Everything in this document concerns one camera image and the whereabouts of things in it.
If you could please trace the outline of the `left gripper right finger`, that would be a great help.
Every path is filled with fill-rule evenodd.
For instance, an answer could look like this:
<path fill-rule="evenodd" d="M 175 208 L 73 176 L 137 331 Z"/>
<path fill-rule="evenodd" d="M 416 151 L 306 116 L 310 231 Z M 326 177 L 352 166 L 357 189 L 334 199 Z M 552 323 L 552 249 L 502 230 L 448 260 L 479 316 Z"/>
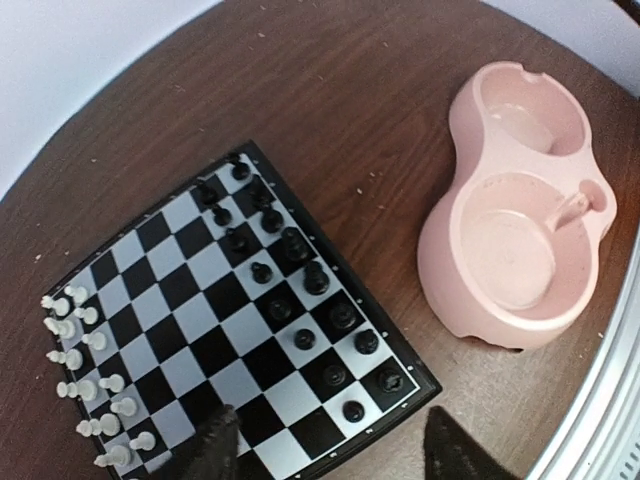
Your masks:
<path fill-rule="evenodd" d="M 441 406 L 429 409 L 423 450 L 426 479 L 517 479 Z"/>

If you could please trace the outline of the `black and white chessboard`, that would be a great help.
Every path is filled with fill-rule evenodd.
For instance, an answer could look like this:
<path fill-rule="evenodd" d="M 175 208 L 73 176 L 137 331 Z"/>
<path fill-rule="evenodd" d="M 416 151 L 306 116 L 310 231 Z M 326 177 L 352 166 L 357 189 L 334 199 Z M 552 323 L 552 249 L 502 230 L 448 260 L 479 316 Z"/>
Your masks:
<path fill-rule="evenodd" d="M 244 181 L 231 175 L 228 156 L 234 152 L 250 167 Z M 218 226 L 211 211 L 214 204 L 201 203 L 198 178 L 216 190 L 216 204 L 231 212 L 229 225 Z M 250 185 L 258 181 L 269 188 L 271 207 L 284 217 L 275 234 L 261 228 L 261 211 L 251 201 Z M 281 239 L 285 227 L 295 227 L 306 240 L 306 261 L 286 258 Z M 247 238 L 244 252 L 229 248 L 228 228 Z M 330 279 L 328 290 L 318 296 L 303 287 L 304 267 L 312 260 Z M 269 283 L 252 279 L 252 262 L 272 268 Z M 81 307 L 99 312 L 97 323 L 87 325 L 74 315 L 71 304 L 64 318 L 45 309 L 45 318 L 70 320 L 76 328 L 71 339 L 52 333 L 54 350 L 74 348 L 84 357 L 77 371 L 61 365 L 63 382 L 92 380 L 98 389 L 93 401 L 71 398 L 81 421 L 112 413 L 110 405 L 122 397 L 132 397 L 138 405 L 132 417 L 115 414 L 121 423 L 116 436 L 88 437 L 96 446 L 96 457 L 115 445 L 130 449 L 129 465 L 97 466 L 114 479 L 150 478 L 175 460 L 178 448 L 224 405 L 239 417 L 239 478 L 316 479 L 376 442 L 441 391 L 409 342 L 251 141 L 141 214 L 45 295 L 66 297 L 67 285 L 85 287 L 89 299 Z M 288 321 L 274 322 L 269 316 L 269 303 L 275 299 L 291 304 Z M 345 331 L 334 329 L 329 319 L 331 308 L 340 302 L 356 310 L 356 323 Z M 294 345 L 294 334 L 301 328 L 316 335 L 310 350 Z M 366 329 L 379 338 L 371 355 L 354 348 L 355 335 Z M 82 335 L 93 331 L 106 335 L 105 350 L 82 343 Z M 332 364 L 346 369 L 346 381 L 338 387 L 323 380 L 323 370 Z M 377 375 L 384 368 L 403 374 L 401 391 L 385 394 L 379 389 Z M 99 387 L 99 379 L 111 374 L 124 377 L 122 392 Z M 349 400 L 365 408 L 358 423 L 343 416 L 343 404 Z M 132 450 L 129 441 L 143 431 L 155 436 L 155 448 Z"/>

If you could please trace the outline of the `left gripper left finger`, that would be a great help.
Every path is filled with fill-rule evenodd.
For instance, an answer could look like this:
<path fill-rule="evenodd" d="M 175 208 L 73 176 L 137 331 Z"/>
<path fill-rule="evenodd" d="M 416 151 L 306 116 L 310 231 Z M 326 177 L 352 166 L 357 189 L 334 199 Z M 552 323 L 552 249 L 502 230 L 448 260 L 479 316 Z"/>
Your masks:
<path fill-rule="evenodd" d="M 173 479 L 235 479 L 239 447 L 239 417 L 224 405 L 181 445 L 175 455 Z"/>

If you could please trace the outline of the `black rook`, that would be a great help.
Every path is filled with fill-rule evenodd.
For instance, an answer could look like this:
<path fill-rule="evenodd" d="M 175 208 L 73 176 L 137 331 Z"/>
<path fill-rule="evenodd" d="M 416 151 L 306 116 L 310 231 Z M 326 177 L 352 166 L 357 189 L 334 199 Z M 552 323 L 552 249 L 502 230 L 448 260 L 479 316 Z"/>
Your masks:
<path fill-rule="evenodd" d="M 404 387 L 403 374 L 394 368 L 384 368 L 378 372 L 377 385 L 385 394 L 395 394 Z"/>

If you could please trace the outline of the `black king chess piece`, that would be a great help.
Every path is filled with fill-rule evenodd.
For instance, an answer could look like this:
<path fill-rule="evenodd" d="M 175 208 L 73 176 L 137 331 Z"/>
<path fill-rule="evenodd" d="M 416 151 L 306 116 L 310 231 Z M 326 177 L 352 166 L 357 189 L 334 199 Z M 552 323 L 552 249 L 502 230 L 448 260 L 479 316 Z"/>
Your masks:
<path fill-rule="evenodd" d="M 303 287 L 307 293 L 322 295 L 328 290 L 329 285 L 330 279 L 318 261 L 312 260 L 305 265 Z"/>

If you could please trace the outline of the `black rook corner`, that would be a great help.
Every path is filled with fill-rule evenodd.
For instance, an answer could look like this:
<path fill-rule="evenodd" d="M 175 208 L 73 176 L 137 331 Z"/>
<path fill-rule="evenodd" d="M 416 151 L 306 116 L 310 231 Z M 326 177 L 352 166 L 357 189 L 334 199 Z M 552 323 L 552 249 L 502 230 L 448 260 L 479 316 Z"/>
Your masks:
<path fill-rule="evenodd" d="M 228 163 L 231 165 L 231 175 L 236 181 L 244 181 L 250 176 L 250 167 L 242 160 L 239 153 L 231 153 L 228 156 Z"/>

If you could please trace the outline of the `black knight chess piece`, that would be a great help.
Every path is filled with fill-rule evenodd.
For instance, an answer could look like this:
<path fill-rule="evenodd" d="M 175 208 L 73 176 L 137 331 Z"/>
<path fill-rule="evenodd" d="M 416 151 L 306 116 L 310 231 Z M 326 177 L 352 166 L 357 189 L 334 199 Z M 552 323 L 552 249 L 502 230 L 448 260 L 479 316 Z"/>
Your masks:
<path fill-rule="evenodd" d="M 252 183 L 250 185 L 249 194 L 253 206 L 257 210 L 269 209 L 272 204 L 272 194 L 269 188 L 262 182 Z"/>

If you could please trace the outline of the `black pawn piece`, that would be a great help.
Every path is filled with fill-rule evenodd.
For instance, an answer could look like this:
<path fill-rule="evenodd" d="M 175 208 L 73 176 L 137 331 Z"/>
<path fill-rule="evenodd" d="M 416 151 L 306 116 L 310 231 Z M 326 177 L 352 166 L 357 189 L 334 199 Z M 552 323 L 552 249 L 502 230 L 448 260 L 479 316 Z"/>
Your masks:
<path fill-rule="evenodd" d="M 307 351 L 314 347 L 316 342 L 315 333 L 307 328 L 301 328 L 294 334 L 294 345 L 297 349 Z"/>

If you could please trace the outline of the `black bishop chess piece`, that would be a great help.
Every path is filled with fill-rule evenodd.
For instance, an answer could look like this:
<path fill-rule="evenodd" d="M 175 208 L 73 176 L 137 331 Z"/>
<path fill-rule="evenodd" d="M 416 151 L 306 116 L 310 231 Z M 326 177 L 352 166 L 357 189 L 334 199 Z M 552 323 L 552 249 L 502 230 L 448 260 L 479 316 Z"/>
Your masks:
<path fill-rule="evenodd" d="M 261 210 L 261 228 L 269 234 L 279 232 L 284 225 L 284 217 L 280 211 L 269 206 Z"/>

